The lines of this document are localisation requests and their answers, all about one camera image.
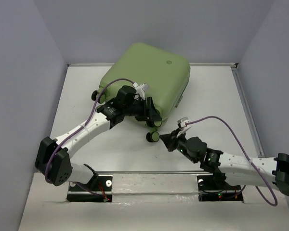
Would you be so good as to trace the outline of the green hard-shell suitcase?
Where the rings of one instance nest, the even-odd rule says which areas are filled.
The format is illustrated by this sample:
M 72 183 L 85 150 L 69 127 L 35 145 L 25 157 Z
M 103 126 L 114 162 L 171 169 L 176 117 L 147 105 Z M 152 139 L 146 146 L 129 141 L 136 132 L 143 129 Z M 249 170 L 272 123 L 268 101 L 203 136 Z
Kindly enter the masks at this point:
M 150 128 L 148 142 L 159 140 L 158 128 L 166 123 L 171 112 L 178 107 L 190 78 L 190 64 L 183 56 L 145 43 L 132 44 L 102 77 L 99 88 L 91 99 L 104 103 L 116 97 L 128 80 L 148 84 L 145 97 L 152 97 L 150 107 L 155 107 L 161 121 L 138 122 Z

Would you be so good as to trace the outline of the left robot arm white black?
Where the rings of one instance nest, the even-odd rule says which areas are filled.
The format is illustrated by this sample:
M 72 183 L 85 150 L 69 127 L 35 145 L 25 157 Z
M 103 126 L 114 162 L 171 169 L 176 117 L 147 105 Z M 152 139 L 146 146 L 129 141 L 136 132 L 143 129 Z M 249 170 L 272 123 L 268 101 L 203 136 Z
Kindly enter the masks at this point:
M 148 126 L 160 125 L 162 118 L 152 97 L 145 97 L 148 84 L 122 86 L 116 97 L 99 107 L 94 107 L 87 121 L 54 139 L 44 138 L 39 146 L 35 167 L 45 180 L 54 186 L 69 181 L 92 190 L 98 182 L 98 173 L 87 164 L 71 163 L 71 157 L 93 138 L 121 123 L 126 117 L 146 122 Z

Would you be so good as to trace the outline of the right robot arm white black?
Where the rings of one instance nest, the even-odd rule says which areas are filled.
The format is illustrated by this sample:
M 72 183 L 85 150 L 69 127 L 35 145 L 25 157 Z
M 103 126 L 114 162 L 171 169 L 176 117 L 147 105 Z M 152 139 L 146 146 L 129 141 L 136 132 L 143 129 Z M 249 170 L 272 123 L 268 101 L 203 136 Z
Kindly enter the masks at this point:
M 227 185 L 250 185 L 280 191 L 289 197 L 289 155 L 250 158 L 209 148 L 199 137 L 186 138 L 179 129 L 163 134 L 160 139 L 169 152 L 175 150 L 192 163 L 213 174 L 212 183 L 222 189 Z

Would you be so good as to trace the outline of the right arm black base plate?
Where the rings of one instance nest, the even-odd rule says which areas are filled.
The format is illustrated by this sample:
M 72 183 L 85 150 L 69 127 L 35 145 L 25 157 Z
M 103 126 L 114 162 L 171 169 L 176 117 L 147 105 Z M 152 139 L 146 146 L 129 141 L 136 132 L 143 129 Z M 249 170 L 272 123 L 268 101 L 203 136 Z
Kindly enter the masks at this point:
M 228 183 L 218 185 L 214 182 L 213 175 L 197 176 L 197 186 L 200 202 L 243 202 L 240 185 L 231 186 Z

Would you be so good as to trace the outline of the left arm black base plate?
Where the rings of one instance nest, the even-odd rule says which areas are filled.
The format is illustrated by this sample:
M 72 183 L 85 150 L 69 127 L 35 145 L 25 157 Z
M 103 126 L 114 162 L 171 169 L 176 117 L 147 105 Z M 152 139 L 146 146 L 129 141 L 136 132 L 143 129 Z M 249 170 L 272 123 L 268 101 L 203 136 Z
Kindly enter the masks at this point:
M 92 189 L 86 189 L 83 185 L 70 183 L 66 199 L 69 202 L 79 203 L 111 203 L 112 202 L 113 175 L 99 175 L 98 182 Z

